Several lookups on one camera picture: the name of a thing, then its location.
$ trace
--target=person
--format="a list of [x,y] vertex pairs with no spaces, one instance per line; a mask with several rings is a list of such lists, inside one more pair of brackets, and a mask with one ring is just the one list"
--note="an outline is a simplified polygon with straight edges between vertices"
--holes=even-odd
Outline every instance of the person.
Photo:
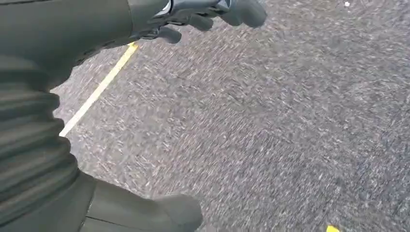
[[177,43],[169,24],[260,27],[255,0],[0,0],[0,232],[191,232],[186,195],[145,199],[78,169],[50,89],[98,51],[139,39]]

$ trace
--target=yellow road line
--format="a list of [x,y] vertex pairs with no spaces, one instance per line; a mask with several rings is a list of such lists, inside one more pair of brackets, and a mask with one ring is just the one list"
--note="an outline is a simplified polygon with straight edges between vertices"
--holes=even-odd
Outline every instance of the yellow road line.
[[334,226],[327,226],[326,232],[339,232],[339,229]]
[[64,137],[68,132],[80,121],[87,110],[93,105],[93,103],[99,98],[99,96],[104,92],[108,85],[114,80],[115,76],[124,67],[127,61],[131,58],[134,52],[137,50],[138,45],[135,43],[130,43],[127,51],[121,56],[117,64],[110,71],[110,73],[101,81],[98,87],[86,100],[86,102],[81,106],[81,108],[74,114],[74,116],[67,122],[64,129],[60,132],[60,136]]

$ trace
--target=gloved hand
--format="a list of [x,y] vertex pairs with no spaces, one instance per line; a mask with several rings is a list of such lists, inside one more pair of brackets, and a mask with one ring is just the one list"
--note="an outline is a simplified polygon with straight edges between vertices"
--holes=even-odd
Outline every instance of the gloved hand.
[[150,18],[143,29],[134,31],[131,37],[116,41],[109,47],[124,45],[139,39],[164,38],[175,44],[181,34],[167,25],[191,25],[201,31],[213,26],[211,18],[220,17],[231,26],[242,23],[257,28],[266,20],[266,12],[257,0],[168,0],[162,11]]

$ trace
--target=road surface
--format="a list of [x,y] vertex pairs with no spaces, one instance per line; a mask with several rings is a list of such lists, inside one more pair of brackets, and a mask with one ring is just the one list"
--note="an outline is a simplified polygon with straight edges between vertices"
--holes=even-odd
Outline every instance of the road surface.
[[[81,168],[201,201],[202,231],[410,231],[410,2],[266,0],[139,49],[68,133]],[[66,122],[127,48],[54,89]]]

